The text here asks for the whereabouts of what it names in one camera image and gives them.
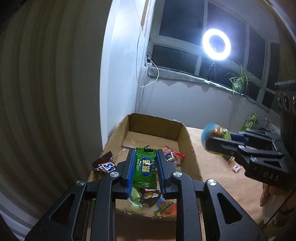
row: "beige tablecloth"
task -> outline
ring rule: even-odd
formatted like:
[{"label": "beige tablecloth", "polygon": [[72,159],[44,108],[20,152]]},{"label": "beige tablecloth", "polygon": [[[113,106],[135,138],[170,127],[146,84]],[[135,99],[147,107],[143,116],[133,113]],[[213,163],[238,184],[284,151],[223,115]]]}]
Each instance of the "beige tablecloth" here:
[{"label": "beige tablecloth", "polygon": [[[210,154],[201,144],[202,130],[187,128],[194,151],[197,156],[203,181],[213,178],[259,223],[262,218],[260,196],[262,183],[244,176],[244,169],[234,173],[232,167],[222,156]],[[176,223],[161,220],[146,220],[139,217],[116,217],[116,233],[118,241],[140,240],[175,240]]]}]

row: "white wall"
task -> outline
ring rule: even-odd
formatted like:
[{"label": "white wall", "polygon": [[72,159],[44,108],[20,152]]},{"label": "white wall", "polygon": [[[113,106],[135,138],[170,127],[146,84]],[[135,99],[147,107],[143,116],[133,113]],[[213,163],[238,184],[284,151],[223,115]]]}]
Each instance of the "white wall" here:
[{"label": "white wall", "polygon": [[210,0],[249,24],[266,41],[279,42],[277,25],[273,14],[261,0]]},{"label": "white wall", "polygon": [[[113,0],[104,38],[101,79],[100,113],[103,146],[120,121],[134,112],[137,77],[136,52],[145,0]],[[144,34],[138,46],[139,75]]]},{"label": "white wall", "polygon": [[[143,84],[153,80],[144,71],[142,73]],[[234,132],[240,131],[246,117],[252,113],[257,113],[260,124],[268,114],[244,96],[207,84],[175,80],[157,80],[145,87],[139,113],[175,119],[185,126],[200,129],[213,122]]]}]

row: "chocolate candy wrapper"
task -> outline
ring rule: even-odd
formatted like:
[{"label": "chocolate candy wrapper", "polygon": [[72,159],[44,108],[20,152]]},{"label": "chocolate candy wrapper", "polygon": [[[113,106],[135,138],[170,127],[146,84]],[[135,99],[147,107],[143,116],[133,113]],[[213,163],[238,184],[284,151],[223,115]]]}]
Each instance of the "chocolate candy wrapper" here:
[{"label": "chocolate candy wrapper", "polygon": [[165,200],[160,197],[155,206],[154,214],[158,216],[177,215],[177,204],[172,200]]},{"label": "chocolate candy wrapper", "polygon": [[156,189],[155,159],[155,149],[136,148],[134,187]]},{"label": "chocolate candy wrapper", "polygon": [[109,151],[106,154],[100,156],[92,163],[92,166],[95,171],[99,171],[102,175],[114,172],[116,169],[116,165],[114,164],[112,152]]},{"label": "chocolate candy wrapper", "polygon": [[202,132],[202,146],[204,147],[204,149],[210,153],[222,155],[221,153],[209,151],[206,148],[206,145],[205,145],[206,141],[210,137],[220,137],[220,138],[224,138],[226,140],[231,140],[231,136],[230,136],[229,131],[226,128],[223,128],[217,124],[209,123],[205,126],[205,129]]},{"label": "chocolate candy wrapper", "polygon": [[163,148],[163,154],[167,161],[173,162],[175,164],[175,167],[181,166],[181,161],[185,158],[185,155],[174,151],[168,146]]},{"label": "chocolate candy wrapper", "polygon": [[246,131],[248,128],[251,129],[253,123],[256,121],[257,119],[257,114],[252,114],[249,117],[246,118],[241,131]]},{"label": "chocolate candy wrapper", "polygon": [[161,196],[161,192],[159,190],[148,190],[139,188],[142,196],[139,199],[139,203],[147,204],[149,207],[154,206]]}]

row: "green candy wrapper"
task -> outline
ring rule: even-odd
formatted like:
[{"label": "green candy wrapper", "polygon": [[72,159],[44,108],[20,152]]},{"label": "green candy wrapper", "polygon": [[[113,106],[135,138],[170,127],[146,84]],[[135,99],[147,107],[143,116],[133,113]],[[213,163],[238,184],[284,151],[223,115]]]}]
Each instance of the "green candy wrapper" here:
[{"label": "green candy wrapper", "polygon": [[155,159],[155,149],[136,148],[134,187],[156,189]]}]

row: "blue gripper pad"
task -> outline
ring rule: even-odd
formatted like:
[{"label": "blue gripper pad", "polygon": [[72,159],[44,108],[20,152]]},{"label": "blue gripper pad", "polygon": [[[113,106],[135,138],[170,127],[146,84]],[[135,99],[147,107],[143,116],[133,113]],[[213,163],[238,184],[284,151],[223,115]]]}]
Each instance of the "blue gripper pad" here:
[{"label": "blue gripper pad", "polygon": [[135,164],[136,164],[136,151],[130,149],[128,151],[128,156],[125,161],[125,166],[121,174],[120,184],[123,187],[121,192],[126,193],[126,198],[131,195],[131,190],[133,187],[133,176],[135,174]]},{"label": "blue gripper pad", "polygon": [[237,141],[237,142],[242,142],[245,145],[248,145],[248,140],[244,137],[243,134],[231,132],[230,136],[231,136],[231,140]]},{"label": "blue gripper pad", "polygon": [[165,160],[162,149],[158,149],[156,152],[156,167],[160,191],[163,197],[166,198],[166,193],[171,192],[170,177],[171,174],[176,171],[176,167],[174,163]]}]

